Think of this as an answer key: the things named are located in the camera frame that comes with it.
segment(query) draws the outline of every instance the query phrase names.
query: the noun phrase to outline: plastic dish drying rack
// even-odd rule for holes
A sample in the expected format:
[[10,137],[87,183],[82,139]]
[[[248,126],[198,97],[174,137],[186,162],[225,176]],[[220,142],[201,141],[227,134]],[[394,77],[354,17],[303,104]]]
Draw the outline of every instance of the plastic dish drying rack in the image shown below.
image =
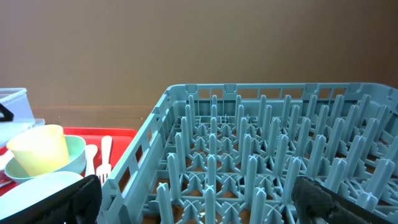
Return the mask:
[[396,223],[397,109],[375,83],[171,86],[103,186],[98,223],[297,223],[298,175]]

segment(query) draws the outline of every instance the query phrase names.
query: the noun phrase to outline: mint green bowl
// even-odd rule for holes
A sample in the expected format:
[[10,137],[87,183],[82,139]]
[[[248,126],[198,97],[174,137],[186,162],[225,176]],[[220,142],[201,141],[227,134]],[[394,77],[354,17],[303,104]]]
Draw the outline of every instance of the mint green bowl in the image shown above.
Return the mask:
[[[54,172],[69,171],[81,174],[86,167],[85,146],[86,141],[79,136],[65,136],[69,152],[69,163]],[[6,165],[4,173],[13,181],[21,184],[34,177],[30,177],[15,158],[12,158]]]

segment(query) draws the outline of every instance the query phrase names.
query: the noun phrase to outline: pale yellow cup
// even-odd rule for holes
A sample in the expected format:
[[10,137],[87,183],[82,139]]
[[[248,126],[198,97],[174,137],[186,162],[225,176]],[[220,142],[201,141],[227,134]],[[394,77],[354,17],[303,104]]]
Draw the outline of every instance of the pale yellow cup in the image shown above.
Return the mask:
[[7,148],[31,177],[55,171],[69,163],[67,142],[59,125],[27,130],[12,138]]

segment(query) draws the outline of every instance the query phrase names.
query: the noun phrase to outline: brown wall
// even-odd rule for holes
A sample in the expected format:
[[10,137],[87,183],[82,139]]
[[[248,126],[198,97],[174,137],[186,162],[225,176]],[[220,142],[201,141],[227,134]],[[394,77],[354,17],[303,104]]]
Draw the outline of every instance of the brown wall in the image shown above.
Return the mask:
[[1,0],[0,87],[51,123],[138,128],[175,83],[398,87],[397,32],[395,0]]

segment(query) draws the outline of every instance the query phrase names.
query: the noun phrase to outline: red tray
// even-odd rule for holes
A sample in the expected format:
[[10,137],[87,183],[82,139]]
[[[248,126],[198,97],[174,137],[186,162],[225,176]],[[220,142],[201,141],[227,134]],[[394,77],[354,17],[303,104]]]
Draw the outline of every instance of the red tray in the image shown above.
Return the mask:
[[[112,149],[111,156],[109,157],[109,163],[112,168],[118,163],[120,157],[123,155],[126,148],[130,145],[130,142],[137,134],[136,130],[124,129],[124,128],[63,128],[64,134],[72,134],[81,136],[86,140],[86,144],[94,144],[98,146],[98,152],[94,157],[94,167],[95,169],[101,165],[101,139],[104,136],[112,136]],[[6,152],[6,147],[0,148],[0,156]],[[0,187],[0,196],[13,189],[16,182],[12,182],[3,187]]]

